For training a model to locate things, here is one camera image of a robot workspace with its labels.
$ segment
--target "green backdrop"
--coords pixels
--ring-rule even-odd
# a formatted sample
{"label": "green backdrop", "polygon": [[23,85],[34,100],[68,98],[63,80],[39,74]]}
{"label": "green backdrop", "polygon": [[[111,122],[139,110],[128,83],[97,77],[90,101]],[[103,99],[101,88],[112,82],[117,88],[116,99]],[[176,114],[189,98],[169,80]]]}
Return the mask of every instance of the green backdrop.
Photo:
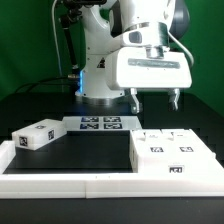
{"label": "green backdrop", "polygon": [[[58,76],[58,66],[51,24],[53,0],[0,0],[0,99],[20,85]],[[181,42],[195,57],[192,69],[194,93],[224,115],[224,1],[186,0],[191,24]],[[57,27],[63,73],[70,64],[60,27]],[[73,29],[78,61],[83,36],[80,25]]]}

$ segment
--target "white robot link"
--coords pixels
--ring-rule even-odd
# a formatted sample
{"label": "white robot link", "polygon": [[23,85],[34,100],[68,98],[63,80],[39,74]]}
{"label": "white robot link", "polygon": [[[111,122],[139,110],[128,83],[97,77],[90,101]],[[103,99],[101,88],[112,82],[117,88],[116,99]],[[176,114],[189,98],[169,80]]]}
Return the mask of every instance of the white robot link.
{"label": "white robot link", "polygon": [[[86,64],[80,71],[78,99],[108,105],[128,95],[132,112],[138,113],[137,91],[166,90],[177,110],[179,89],[192,82],[185,54],[169,47],[169,39],[177,41],[174,36],[180,38],[188,27],[184,0],[61,3],[69,9],[67,23],[81,20],[85,31]],[[108,20],[101,10],[109,11]]]}

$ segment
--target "white block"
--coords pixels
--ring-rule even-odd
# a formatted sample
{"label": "white block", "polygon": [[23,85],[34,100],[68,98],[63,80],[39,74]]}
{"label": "white block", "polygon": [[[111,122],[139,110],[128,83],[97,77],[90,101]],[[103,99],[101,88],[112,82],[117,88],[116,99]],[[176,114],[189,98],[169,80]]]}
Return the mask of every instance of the white block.
{"label": "white block", "polygon": [[15,142],[4,141],[0,145],[0,174],[3,174],[15,155]]}
{"label": "white block", "polygon": [[222,172],[215,153],[192,130],[131,131],[130,160],[137,173],[204,174]]}
{"label": "white block", "polygon": [[45,119],[12,133],[16,147],[36,150],[67,134],[65,123]]}

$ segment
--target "black square marker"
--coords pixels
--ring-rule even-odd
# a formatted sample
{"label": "black square marker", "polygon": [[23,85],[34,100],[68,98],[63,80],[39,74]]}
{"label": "black square marker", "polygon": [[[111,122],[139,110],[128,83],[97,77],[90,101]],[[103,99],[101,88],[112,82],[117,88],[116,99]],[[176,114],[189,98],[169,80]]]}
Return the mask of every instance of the black square marker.
{"label": "black square marker", "polygon": [[121,122],[121,118],[120,117],[104,117],[103,118],[103,122]]}
{"label": "black square marker", "polygon": [[150,147],[152,152],[164,152],[162,147]]}
{"label": "black square marker", "polygon": [[99,122],[98,117],[82,117],[81,122]]}
{"label": "black square marker", "polygon": [[48,139],[49,140],[54,139],[54,130],[51,130],[51,131],[48,132]]}
{"label": "black square marker", "polygon": [[114,129],[123,129],[122,124],[116,123],[116,124],[104,124],[104,129],[107,130],[114,130]]}
{"label": "black square marker", "polygon": [[194,152],[194,150],[191,147],[180,147],[180,150],[182,152]]}
{"label": "black square marker", "polygon": [[27,137],[19,137],[19,144],[21,146],[27,147],[28,146],[28,139],[27,139]]}
{"label": "black square marker", "polygon": [[44,129],[44,128],[46,128],[46,126],[43,126],[43,125],[39,125],[39,126],[37,126],[37,127],[35,127],[36,129]]}
{"label": "black square marker", "polygon": [[99,129],[99,124],[80,124],[81,130],[91,130],[91,129]]}

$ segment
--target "white platform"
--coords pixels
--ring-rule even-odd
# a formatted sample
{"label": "white platform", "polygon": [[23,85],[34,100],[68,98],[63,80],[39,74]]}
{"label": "white platform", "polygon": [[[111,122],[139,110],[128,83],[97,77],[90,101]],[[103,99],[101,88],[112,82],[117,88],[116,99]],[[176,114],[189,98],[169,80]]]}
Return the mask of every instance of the white platform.
{"label": "white platform", "polygon": [[142,129],[136,116],[64,117],[67,131],[127,131]]}
{"label": "white platform", "polygon": [[224,196],[224,170],[191,130],[135,130],[130,138],[138,173],[0,175],[0,198]]}

